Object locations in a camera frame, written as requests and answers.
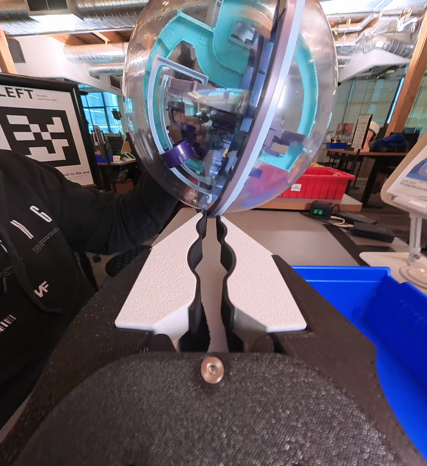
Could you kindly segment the black mesh pad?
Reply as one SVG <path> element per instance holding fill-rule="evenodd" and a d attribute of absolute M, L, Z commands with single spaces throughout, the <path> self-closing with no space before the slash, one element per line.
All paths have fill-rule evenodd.
<path fill-rule="evenodd" d="M 105 265 L 106 274 L 109 277 L 116 277 L 126 266 L 135 260 L 140 254 L 149 251 L 151 246 L 141 245 L 136 248 L 128 249 L 112 257 Z"/>

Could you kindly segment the instruction sheet on stand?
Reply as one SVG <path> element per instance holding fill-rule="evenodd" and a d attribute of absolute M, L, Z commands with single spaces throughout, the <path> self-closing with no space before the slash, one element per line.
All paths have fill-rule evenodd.
<path fill-rule="evenodd" d="M 427 291 L 427 257 L 421 252 L 422 221 L 427 220 L 427 201 L 420 198 L 405 199 L 387 192 L 391 184 L 401 174 L 416 155 L 427 145 L 427 131 L 405 156 L 400 165 L 384 183 L 381 200 L 409 214 L 410 231 L 408 251 L 392 252 L 362 252 L 360 258 L 370 266 L 385 266 L 390 268 L 392 276 L 398 280 L 412 283 Z"/>

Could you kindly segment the clear plastic maze ball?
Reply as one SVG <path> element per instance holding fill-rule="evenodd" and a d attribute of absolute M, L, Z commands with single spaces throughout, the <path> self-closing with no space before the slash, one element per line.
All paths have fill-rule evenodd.
<path fill-rule="evenodd" d="M 338 63 L 320 1 L 148 1 L 124 62 L 144 167 L 209 218 L 260 207 L 310 167 Z"/>

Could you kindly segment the black device green display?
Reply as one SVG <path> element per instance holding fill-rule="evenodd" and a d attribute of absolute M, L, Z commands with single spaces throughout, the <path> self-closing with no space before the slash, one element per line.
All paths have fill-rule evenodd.
<path fill-rule="evenodd" d="M 313 218 L 328 220 L 333 216 L 335 204 L 323 200 L 314 200 L 310 204 L 309 214 Z"/>

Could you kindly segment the red plastic bin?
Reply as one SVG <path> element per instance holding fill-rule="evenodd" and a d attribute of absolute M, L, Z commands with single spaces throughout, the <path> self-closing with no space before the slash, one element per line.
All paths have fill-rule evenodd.
<path fill-rule="evenodd" d="M 331 167 L 310 166 L 280 198 L 341 200 L 355 176 Z"/>

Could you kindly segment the blue plastic bin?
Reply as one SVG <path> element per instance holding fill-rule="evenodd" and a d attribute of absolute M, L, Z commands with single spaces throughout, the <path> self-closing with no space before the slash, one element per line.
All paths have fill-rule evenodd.
<path fill-rule="evenodd" d="M 427 295 L 386 267 L 293 269 L 375 344 L 382 391 L 427 461 Z"/>

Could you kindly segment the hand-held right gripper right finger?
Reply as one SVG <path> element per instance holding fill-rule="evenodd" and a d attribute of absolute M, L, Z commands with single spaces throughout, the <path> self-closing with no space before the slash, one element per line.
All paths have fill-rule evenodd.
<path fill-rule="evenodd" d="M 307 323 L 285 280 L 290 266 L 225 217 L 217 217 L 221 245 L 221 316 L 228 344 L 253 344 L 264 334 L 302 331 Z"/>

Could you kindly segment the person's black sweatshirt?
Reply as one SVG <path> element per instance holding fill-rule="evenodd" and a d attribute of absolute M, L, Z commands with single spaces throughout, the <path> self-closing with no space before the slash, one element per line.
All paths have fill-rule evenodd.
<path fill-rule="evenodd" d="M 28 396 L 94 288 L 55 222 L 12 220 L 0 232 L 0 413 Z"/>

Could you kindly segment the silver ceiling duct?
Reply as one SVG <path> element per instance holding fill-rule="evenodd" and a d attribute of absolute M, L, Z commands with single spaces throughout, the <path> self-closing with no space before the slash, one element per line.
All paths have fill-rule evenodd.
<path fill-rule="evenodd" d="M 147 0 L 0 0 L 11 36 L 131 31 Z"/>

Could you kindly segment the person's left forearm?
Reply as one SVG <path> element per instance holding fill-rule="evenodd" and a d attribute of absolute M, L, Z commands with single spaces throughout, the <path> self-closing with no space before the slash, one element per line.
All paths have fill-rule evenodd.
<path fill-rule="evenodd" d="M 161 231 L 177 204 L 147 172 L 131 191 L 115 194 L 71 182 L 56 168 L 10 150 L 0 150 L 0 169 L 13 220 L 33 237 L 41 222 L 54 225 L 72 249 L 86 252 L 142 245 Z"/>

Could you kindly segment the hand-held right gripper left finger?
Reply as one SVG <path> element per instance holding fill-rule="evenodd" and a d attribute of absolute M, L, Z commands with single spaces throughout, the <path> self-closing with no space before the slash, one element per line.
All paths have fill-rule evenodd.
<path fill-rule="evenodd" d="M 117 328 L 164 334 L 172 342 L 198 332 L 203 305 L 195 269 L 204 237 L 205 214 L 197 213 L 151 248 L 116 317 Z"/>

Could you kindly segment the black framed tag sign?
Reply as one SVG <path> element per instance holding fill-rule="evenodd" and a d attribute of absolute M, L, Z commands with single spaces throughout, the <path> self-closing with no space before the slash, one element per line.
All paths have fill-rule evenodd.
<path fill-rule="evenodd" d="M 74 81 L 0 73 L 0 149 L 55 167 L 82 186 L 102 187 Z"/>

